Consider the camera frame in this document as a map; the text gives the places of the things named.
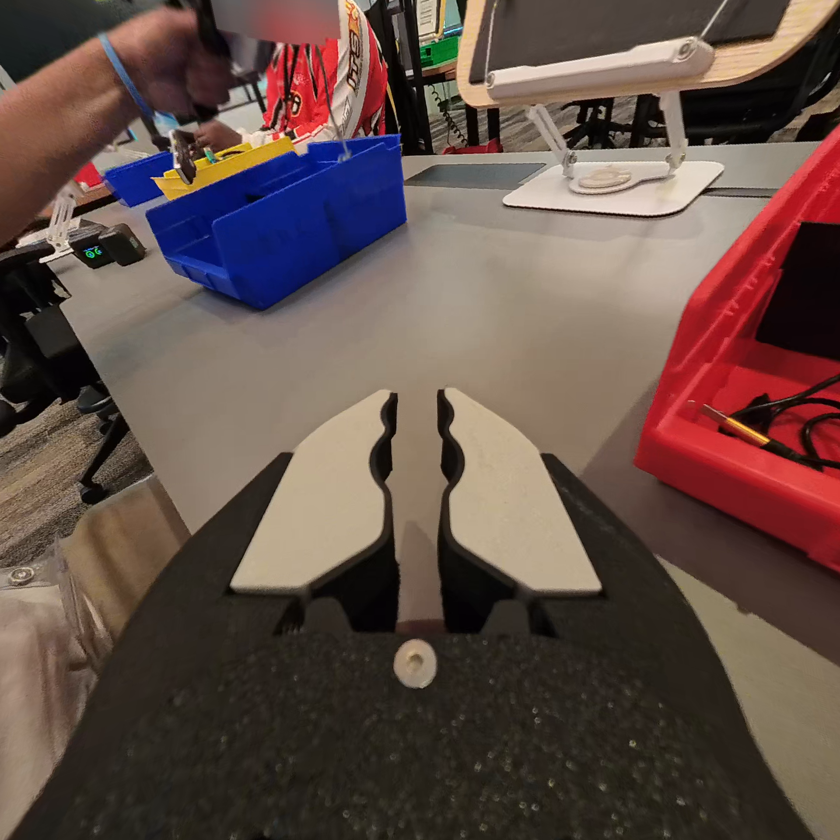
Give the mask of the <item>blue storage bin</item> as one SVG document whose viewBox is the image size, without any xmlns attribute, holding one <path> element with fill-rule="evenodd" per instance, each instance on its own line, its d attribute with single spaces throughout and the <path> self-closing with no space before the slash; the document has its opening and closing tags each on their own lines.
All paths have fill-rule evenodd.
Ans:
<svg viewBox="0 0 840 840">
<path fill-rule="evenodd" d="M 406 223 L 400 134 L 312 143 L 145 216 L 177 275 L 264 311 Z"/>
<path fill-rule="evenodd" d="M 136 207 L 164 196 L 155 179 L 171 169 L 172 153 L 162 151 L 114 166 L 101 178 L 118 202 Z"/>
</svg>

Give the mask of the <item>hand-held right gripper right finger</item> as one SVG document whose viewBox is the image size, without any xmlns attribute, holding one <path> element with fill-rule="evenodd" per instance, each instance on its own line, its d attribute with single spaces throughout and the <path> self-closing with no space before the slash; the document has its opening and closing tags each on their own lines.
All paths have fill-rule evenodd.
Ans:
<svg viewBox="0 0 840 840">
<path fill-rule="evenodd" d="M 593 562 L 537 446 L 457 388 L 441 393 L 455 445 L 448 530 L 457 549 L 526 597 L 602 593 Z"/>
</svg>

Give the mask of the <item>person's left forearm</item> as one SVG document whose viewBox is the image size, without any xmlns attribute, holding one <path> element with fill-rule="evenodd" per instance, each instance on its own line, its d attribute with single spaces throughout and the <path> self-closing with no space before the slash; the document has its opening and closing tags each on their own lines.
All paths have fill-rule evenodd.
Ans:
<svg viewBox="0 0 840 840">
<path fill-rule="evenodd" d="M 139 114 L 96 38 L 3 94 L 2 243 L 18 235 Z"/>
</svg>

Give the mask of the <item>book stand with black board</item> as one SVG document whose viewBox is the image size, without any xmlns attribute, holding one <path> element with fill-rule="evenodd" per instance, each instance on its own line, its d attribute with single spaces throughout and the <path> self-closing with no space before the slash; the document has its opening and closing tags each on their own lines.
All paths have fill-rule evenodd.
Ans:
<svg viewBox="0 0 840 840">
<path fill-rule="evenodd" d="M 679 95 L 728 88 L 791 57 L 835 16 L 838 2 L 786 2 L 772 34 L 721 42 L 712 30 L 736 2 L 472 2 L 457 59 L 458 90 L 476 109 L 522 106 L 556 164 L 505 196 L 507 207 L 666 217 L 723 173 L 686 161 Z M 547 106 L 654 95 L 665 117 L 662 161 L 579 163 Z"/>
</svg>

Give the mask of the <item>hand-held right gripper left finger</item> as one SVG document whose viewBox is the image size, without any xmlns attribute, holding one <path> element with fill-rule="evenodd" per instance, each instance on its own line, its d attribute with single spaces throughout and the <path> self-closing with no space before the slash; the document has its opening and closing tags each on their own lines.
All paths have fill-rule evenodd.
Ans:
<svg viewBox="0 0 840 840">
<path fill-rule="evenodd" d="M 230 580 L 235 594 L 314 594 L 386 535 L 397 394 L 377 391 L 294 449 Z"/>
</svg>

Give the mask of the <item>person's left hand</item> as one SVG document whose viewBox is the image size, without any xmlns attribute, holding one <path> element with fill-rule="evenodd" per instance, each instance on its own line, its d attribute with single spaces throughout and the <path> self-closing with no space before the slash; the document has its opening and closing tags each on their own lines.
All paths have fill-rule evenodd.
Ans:
<svg viewBox="0 0 840 840">
<path fill-rule="evenodd" d="M 133 18 L 112 36 L 129 78 L 143 101 L 158 112 L 193 113 L 187 70 L 199 46 L 191 9 L 161 7 Z"/>
</svg>

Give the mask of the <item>black bin divider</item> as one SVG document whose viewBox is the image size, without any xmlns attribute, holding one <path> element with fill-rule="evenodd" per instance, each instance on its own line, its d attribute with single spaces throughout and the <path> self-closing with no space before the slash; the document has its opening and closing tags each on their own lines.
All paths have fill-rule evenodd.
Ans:
<svg viewBox="0 0 840 840">
<path fill-rule="evenodd" d="M 781 350 L 839 361 L 839 225 L 803 222 L 755 339 Z"/>
</svg>

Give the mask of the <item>person's beige trousers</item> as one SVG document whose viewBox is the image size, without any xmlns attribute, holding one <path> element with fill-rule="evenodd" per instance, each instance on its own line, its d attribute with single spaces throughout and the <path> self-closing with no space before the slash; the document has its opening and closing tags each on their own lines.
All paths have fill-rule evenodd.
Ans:
<svg viewBox="0 0 840 840">
<path fill-rule="evenodd" d="M 151 475 L 34 560 L 2 569 L 2 838 L 44 788 L 115 642 L 190 535 Z"/>
</svg>

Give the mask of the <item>yellow storage bin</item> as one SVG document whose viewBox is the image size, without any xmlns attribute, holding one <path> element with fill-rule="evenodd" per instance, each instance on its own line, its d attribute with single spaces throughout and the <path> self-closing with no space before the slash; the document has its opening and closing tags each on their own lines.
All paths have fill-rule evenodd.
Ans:
<svg viewBox="0 0 840 840">
<path fill-rule="evenodd" d="M 296 153 L 295 145 L 288 137 L 281 137 L 257 147 L 247 142 L 240 143 L 214 153 L 212 160 L 205 156 L 196 161 L 196 174 L 191 184 L 186 184 L 175 169 L 163 175 L 153 176 L 151 180 L 159 192 L 172 201 L 288 153 Z"/>
</svg>

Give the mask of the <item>black office chair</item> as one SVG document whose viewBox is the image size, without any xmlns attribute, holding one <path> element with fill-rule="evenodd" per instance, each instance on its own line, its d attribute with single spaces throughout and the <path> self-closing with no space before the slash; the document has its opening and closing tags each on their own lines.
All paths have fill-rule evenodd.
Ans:
<svg viewBox="0 0 840 840">
<path fill-rule="evenodd" d="M 129 426 L 60 307 L 60 283 L 42 262 L 54 254 L 44 241 L 1 255 L 1 436 L 56 402 L 73 403 L 80 415 L 96 417 L 102 440 L 77 480 L 80 500 L 92 506 L 109 494 L 96 474 Z"/>
</svg>

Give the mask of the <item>grey desk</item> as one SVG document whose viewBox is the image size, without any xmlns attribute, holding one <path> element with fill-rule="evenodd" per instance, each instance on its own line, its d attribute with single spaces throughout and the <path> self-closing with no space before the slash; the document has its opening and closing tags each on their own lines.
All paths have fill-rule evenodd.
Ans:
<svg viewBox="0 0 840 840">
<path fill-rule="evenodd" d="M 404 629 L 441 627 L 436 393 L 452 385 L 575 474 L 665 562 L 765 759 L 838 838 L 838 576 L 634 467 L 691 294 L 767 201 L 655 220 L 540 213 L 412 184 L 407 224 L 267 311 L 173 274 L 63 261 L 66 315 L 192 531 L 278 454 L 398 394 L 392 489 Z"/>
</svg>

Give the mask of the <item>dark grey device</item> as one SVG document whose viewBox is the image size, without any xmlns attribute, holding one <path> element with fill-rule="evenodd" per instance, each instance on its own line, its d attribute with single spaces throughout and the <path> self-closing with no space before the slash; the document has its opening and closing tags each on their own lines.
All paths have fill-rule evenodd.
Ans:
<svg viewBox="0 0 840 840">
<path fill-rule="evenodd" d="M 196 163 L 193 160 L 195 136 L 192 132 L 174 129 L 169 133 L 173 169 L 182 182 L 190 186 L 196 178 Z"/>
</svg>

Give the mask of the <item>blue wristband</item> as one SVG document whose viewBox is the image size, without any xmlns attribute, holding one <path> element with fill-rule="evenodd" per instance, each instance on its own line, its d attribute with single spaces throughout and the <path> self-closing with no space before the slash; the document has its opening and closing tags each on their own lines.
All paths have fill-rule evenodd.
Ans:
<svg viewBox="0 0 840 840">
<path fill-rule="evenodd" d="M 108 34 L 101 31 L 98 33 L 97 38 L 112 69 L 114 70 L 118 79 L 121 81 L 122 86 L 124 87 L 126 92 L 129 94 L 129 97 L 132 100 L 133 104 L 139 110 L 140 116 L 144 120 L 148 120 L 154 123 L 154 110 L 144 99 L 143 95 L 140 93 L 139 89 L 134 84 L 133 79 L 131 78 L 125 65 L 121 61 L 115 48 L 113 47 Z"/>
</svg>

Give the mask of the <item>black device with green display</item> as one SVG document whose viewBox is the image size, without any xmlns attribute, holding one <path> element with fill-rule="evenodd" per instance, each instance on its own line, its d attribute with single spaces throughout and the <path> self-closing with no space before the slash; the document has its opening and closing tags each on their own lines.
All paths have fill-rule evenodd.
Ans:
<svg viewBox="0 0 840 840">
<path fill-rule="evenodd" d="M 71 253 L 83 265 L 98 269 L 116 263 L 108 249 L 101 242 L 101 235 L 106 231 L 102 226 L 79 227 L 68 236 Z"/>
</svg>

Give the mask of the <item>red storage bin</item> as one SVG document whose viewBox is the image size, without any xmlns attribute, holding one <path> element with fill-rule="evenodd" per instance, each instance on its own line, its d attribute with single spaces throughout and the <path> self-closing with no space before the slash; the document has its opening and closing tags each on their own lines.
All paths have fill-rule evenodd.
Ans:
<svg viewBox="0 0 840 840">
<path fill-rule="evenodd" d="M 686 304 L 635 466 L 838 572 L 838 361 L 755 339 L 803 222 L 838 224 L 835 129 Z"/>
</svg>

